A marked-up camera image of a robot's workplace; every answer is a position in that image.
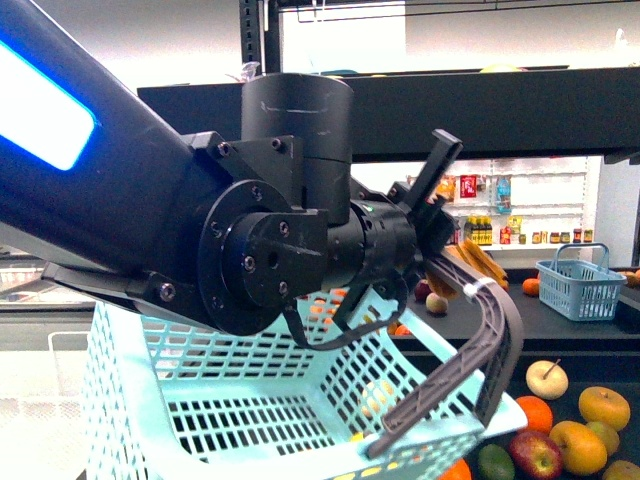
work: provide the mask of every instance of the basket handle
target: basket handle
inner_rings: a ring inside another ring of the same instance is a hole
[[[482,324],[453,357],[431,372],[382,418],[385,432],[367,448],[369,458],[393,445],[483,365],[487,366],[485,380],[473,413],[486,427],[509,385],[522,351],[524,329],[520,314],[502,287],[448,252],[425,263],[427,270],[447,279],[448,284],[480,306]]]
[[[555,256],[553,257],[553,262],[551,263],[550,267],[551,270],[557,271],[558,268],[558,257],[560,256],[560,253],[563,250],[566,250],[568,248],[595,248],[595,247],[601,247],[602,249],[604,249],[604,254],[602,255],[602,258],[600,259],[600,263],[598,264],[598,269],[602,269],[602,264],[606,263],[606,266],[604,267],[605,270],[609,270],[609,247],[607,247],[604,243],[570,243],[568,245],[563,245],[561,246],[557,251]]]

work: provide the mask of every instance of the blue led light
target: blue led light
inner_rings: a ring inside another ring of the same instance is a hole
[[[0,42],[0,136],[69,170],[94,128],[84,105]]]

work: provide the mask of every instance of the light blue basket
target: light blue basket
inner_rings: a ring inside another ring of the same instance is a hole
[[[299,301],[309,341],[339,334],[325,319],[342,298]],[[386,318],[392,307],[370,291],[354,322]],[[402,322],[440,361],[456,353],[413,313]],[[482,426],[471,413],[483,382],[476,371],[429,420],[368,459],[381,416],[424,379],[385,330],[315,352],[295,345],[282,317],[259,335],[234,337],[99,303],[84,391],[87,478],[435,479],[484,438],[526,424],[503,394]],[[350,441],[364,431],[371,434]]]
[[[584,260],[559,260],[568,248],[600,247],[599,265]],[[610,321],[616,315],[620,287],[627,279],[609,270],[609,249],[603,243],[563,245],[553,260],[537,263],[540,301],[574,322]]]

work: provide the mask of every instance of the bunch of bananas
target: bunch of bananas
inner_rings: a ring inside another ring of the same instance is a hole
[[[509,282],[507,281],[507,273],[471,240],[466,239],[463,243],[448,245],[445,247],[445,250],[457,259],[469,264],[474,270],[485,277],[493,278],[498,285],[508,290]],[[427,281],[429,282],[431,290],[440,297],[451,300],[458,295],[456,290],[433,273],[427,274]]]

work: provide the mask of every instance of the white wall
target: white wall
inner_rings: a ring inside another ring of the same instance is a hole
[[[403,71],[405,7],[404,2],[398,3],[285,13],[283,70],[303,73]]]
[[[602,166],[595,240],[610,248],[609,263],[614,267],[631,266],[639,192],[640,166]]]
[[[625,58],[614,50],[618,28],[629,42]],[[407,61],[414,70],[493,63],[618,66],[640,59],[640,4],[407,17],[406,32]]]
[[[36,0],[126,86],[233,81],[241,67],[231,0]]]

